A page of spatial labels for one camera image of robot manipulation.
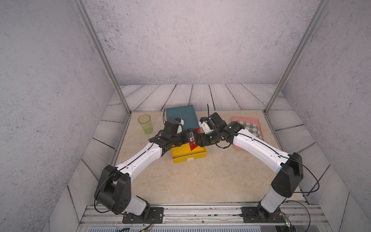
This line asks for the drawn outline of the red postcards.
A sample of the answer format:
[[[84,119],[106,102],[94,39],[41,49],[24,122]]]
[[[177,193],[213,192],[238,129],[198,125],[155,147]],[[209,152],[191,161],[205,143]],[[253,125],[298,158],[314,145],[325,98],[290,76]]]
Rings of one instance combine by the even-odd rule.
[[[193,151],[194,149],[196,149],[198,147],[198,145],[196,144],[196,140],[198,138],[198,135],[201,133],[201,130],[200,128],[196,128],[196,129],[193,129],[192,130],[192,136],[191,136],[191,141],[189,142],[189,146],[190,146],[190,150]]]

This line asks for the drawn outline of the yellow top drawer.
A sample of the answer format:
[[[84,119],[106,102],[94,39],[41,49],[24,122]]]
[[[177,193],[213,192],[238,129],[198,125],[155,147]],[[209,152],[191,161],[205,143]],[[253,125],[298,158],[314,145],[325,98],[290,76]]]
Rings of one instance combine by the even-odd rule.
[[[200,159],[207,156],[207,149],[197,147],[193,151],[190,150],[189,143],[184,144],[180,147],[174,147],[171,149],[172,159],[174,163],[181,163],[190,160]]]

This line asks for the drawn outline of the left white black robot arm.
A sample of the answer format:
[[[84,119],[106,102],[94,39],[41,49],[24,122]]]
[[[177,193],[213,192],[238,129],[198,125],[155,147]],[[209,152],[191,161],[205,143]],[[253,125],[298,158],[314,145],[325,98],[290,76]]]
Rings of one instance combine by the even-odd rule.
[[[126,212],[147,218],[150,203],[132,195],[133,181],[172,148],[195,142],[198,134],[195,129],[184,129],[183,121],[179,118],[166,121],[164,129],[150,138],[149,143],[137,154],[118,166],[107,165],[102,170],[94,204],[100,203],[116,215]]]

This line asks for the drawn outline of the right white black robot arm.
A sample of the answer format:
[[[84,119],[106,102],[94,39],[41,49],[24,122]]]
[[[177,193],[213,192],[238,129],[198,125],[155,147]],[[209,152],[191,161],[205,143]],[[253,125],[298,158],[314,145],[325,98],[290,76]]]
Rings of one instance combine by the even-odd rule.
[[[202,117],[199,126],[203,133],[197,136],[196,144],[200,147],[217,145],[222,141],[235,145],[249,152],[266,164],[276,177],[268,193],[258,204],[262,213],[273,214],[279,206],[290,198],[303,180],[302,157],[298,153],[288,154],[267,144],[253,135],[236,121],[227,124],[218,113]]]

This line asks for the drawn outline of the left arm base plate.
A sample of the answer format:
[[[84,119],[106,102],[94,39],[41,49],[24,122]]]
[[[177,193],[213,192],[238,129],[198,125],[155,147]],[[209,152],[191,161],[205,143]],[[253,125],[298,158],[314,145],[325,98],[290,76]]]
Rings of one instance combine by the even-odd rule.
[[[164,208],[149,207],[141,215],[125,212],[123,224],[161,224],[163,222]]]

